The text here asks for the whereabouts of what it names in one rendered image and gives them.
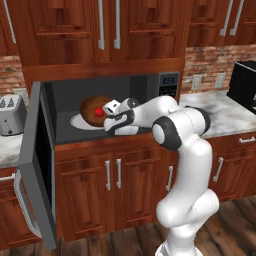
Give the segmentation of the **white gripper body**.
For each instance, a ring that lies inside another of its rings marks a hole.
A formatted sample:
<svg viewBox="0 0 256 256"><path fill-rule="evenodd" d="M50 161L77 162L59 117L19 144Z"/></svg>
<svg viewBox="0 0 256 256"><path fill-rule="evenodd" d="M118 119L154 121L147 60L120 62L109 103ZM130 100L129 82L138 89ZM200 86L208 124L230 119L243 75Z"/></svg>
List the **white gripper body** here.
<svg viewBox="0 0 256 256"><path fill-rule="evenodd" d="M111 100L103 106L103 110L107 116L117 115L119 110L120 102L117 100Z"/></svg>

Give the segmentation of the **silver toaster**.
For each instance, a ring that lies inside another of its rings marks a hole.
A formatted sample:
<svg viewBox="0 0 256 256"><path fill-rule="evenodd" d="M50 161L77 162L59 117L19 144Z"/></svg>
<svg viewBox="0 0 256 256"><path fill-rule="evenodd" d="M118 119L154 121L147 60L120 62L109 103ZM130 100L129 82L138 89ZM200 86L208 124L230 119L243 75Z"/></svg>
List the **silver toaster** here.
<svg viewBox="0 0 256 256"><path fill-rule="evenodd" d="M24 131L27 109L20 95L0 99L0 135L14 136Z"/></svg>

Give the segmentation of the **black countertop appliance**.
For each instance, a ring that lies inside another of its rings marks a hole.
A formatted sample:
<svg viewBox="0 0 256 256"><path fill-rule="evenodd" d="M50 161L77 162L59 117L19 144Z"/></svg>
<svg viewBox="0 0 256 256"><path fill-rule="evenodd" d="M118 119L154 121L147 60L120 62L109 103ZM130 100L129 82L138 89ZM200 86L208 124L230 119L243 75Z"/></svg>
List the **black countertop appliance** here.
<svg viewBox="0 0 256 256"><path fill-rule="evenodd" d="M227 96L256 115L256 61L237 61Z"/></svg>

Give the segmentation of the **wooden base cupboard door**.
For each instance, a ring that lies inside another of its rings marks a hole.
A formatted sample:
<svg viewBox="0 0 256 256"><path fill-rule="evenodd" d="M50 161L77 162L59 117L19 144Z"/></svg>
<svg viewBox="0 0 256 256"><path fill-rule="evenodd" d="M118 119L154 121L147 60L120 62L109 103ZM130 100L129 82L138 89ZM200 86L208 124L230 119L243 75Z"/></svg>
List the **wooden base cupboard door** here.
<svg viewBox="0 0 256 256"><path fill-rule="evenodd" d="M121 189L115 188L115 228L123 230L152 223L155 219L159 149L144 149L115 155L122 163Z"/></svg>
<svg viewBox="0 0 256 256"><path fill-rule="evenodd" d="M247 158L242 165L236 198L251 196L256 186L256 149L247 151L246 156Z"/></svg>
<svg viewBox="0 0 256 256"><path fill-rule="evenodd" d="M173 177L172 177L172 185L173 186L173 179L176 177L176 171L177 171L177 163L178 163L178 153L177 152L172 152L168 151L167 149L162 149L162 158L161 158L161 163L159 164L159 171L158 171L158 192L157 192L157 209L156 212L159 213L161 206L162 206L162 200L164 197L170 192L166 191L165 187L167 184L168 176L169 176L169 171L168 171L168 166L173 165Z"/></svg>
<svg viewBox="0 0 256 256"><path fill-rule="evenodd" d="M56 203L66 241L114 230L113 188L106 189L105 161L111 156L86 157L55 165Z"/></svg>
<svg viewBox="0 0 256 256"><path fill-rule="evenodd" d="M213 149L213 164L209 181L209 187L217 194L221 201L231 200L235 195L236 178L235 178L235 156L229 152L231 136L215 137L208 139ZM218 168L219 157L224 158L223 166L217 183L213 177Z"/></svg>

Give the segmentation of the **wooden wall cupboard door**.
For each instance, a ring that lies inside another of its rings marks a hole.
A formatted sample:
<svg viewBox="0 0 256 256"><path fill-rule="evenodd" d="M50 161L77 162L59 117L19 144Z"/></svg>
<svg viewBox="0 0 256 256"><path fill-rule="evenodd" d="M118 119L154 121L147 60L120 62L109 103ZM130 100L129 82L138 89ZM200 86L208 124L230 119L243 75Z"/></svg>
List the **wooden wall cupboard door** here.
<svg viewBox="0 0 256 256"><path fill-rule="evenodd" d="M184 57L193 0L120 0L120 49L114 48L115 0L110 3L113 61Z"/></svg>
<svg viewBox="0 0 256 256"><path fill-rule="evenodd" d="M235 45L256 44L256 0L244 0L234 29Z"/></svg>
<svg viewBox="0 0 256 256"><path fill-rule="evenodd" d="M229 0L193 0L188 47L221 46L226 36L220 36Z"/></svg>
<svg viewBox="0 0 256 256"><path fill-rule="evenodd" d="M108 0L103 0L105 49L98 47L98 0L7 0L24 67L109 60Z"/></svg>
<svg viewBox="0 0 256 256"><path fill-rule="evenodd" d="M18 55L18 48L12 41L4 4L0 0L0 56L11 55Z"/></svg>

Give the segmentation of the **white microwave turntable plate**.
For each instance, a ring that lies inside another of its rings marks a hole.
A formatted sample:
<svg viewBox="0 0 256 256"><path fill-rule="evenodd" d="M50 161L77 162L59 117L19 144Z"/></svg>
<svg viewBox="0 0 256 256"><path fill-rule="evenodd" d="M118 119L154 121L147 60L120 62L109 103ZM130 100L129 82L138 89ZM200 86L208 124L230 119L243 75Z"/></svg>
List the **white microwave turntable plate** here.
<svg viewBox="0 0 256 256"><path fill-rule="evenodd" d="M73 127L82 129L82 130L103 130L104 127L96 127L87 123L81 114L73 116L70 120L70 123Z"/></svg>

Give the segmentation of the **grey microwave door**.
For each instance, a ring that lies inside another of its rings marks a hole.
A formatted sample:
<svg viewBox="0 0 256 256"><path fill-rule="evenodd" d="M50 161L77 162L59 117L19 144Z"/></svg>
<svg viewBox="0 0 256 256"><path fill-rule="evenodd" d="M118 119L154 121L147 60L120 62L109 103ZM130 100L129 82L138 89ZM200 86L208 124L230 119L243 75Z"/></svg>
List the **grey microwave door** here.
<svg viewBox="0 0 256 256"><path fill-rule="evenodd" d="M40 82L32 85L17 170L44 246L56 249L54 138Z"/></svg>

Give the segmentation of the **grey microwave oven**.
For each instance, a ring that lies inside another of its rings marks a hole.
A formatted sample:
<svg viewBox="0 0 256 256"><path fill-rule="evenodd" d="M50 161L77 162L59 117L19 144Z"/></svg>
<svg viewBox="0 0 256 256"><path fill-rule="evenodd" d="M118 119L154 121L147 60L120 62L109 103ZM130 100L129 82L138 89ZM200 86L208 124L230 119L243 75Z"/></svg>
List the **grey microwave oven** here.
<svg viewBox="0 0 256 256"><path fill-rule="evenodd" d="M55 144L108 138L102 128L83 130L71 125L71 118L80 112L83 100L94 95L105 95L119 102L133 97L140 104L160 94L176 97L179 72L112 76L74 80L41 81L43 102L48 111Z"/></svg>

